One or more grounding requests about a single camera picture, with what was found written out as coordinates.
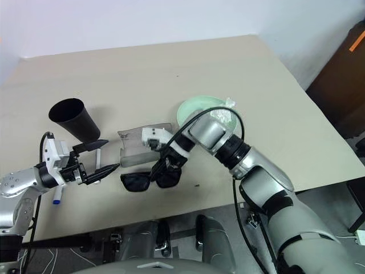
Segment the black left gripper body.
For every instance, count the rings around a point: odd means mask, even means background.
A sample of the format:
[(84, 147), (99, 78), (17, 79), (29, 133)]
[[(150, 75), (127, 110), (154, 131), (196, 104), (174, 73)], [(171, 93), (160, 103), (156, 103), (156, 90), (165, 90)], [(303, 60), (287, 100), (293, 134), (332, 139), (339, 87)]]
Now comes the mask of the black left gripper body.
[(87, 173), (83, 163), (78, 160), (79, 153), (75, 150), (70, 152), (70, 157), (60, 174), (66, 183), (76, 182), (78, 185), (87, 184)]

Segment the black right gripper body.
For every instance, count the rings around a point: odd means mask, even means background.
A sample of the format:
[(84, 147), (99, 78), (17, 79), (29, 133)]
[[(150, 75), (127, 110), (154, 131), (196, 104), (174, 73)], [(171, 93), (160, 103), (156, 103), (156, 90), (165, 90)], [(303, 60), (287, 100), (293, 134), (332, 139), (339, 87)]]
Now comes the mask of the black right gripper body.
[(166, 158), (166, 170), (170, 168), (181, 168), (188, 161), (186, 156), (179, 154), (172, 147), (160, 151), (160, 158), (162, 157)]

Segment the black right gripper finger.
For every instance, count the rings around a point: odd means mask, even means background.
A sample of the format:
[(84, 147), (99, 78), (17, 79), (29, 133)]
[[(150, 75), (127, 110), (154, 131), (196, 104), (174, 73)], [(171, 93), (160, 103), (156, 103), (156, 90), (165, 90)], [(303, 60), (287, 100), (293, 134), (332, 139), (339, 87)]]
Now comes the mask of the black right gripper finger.
[(150, 181), (156, 181), (166, 171), (166, 158), (160, 158), (151, 169)]
[(173, 168), (166, 171), (165, 176), (169, 180), (179, 180), (182, 174), (181, 168)]

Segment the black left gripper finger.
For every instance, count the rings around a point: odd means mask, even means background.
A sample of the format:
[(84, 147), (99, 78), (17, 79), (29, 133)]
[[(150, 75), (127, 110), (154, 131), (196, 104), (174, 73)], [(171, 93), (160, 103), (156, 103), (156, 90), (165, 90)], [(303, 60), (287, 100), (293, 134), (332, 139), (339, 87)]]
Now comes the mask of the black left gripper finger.
[(86, 185), (89, 185), (89, 184), (95, 183), (97, 181), (101, 181), (102, 179), (107, 177), (109, 174), (113, 173), (118, 167), (119, 167), (118, 163), (101, 167), (101, 168), (95, 170), (95, 172), (93, 174), (85, 175), (83, 177), (82, 182)]
[(93, 141), (93, 142), (81, 143), (81, 144), (78, 144), (76, 146), (73, 146), (72, 150), (73, 150), (74, 153), (82, 153), (82, 152), (86, 152), (86, 151), (93, 151), (93, 150), (101, 148), (103, 145), (107, 144), (108, 142), (109, 142), (109, 140), (98, 139), (98, 140)]

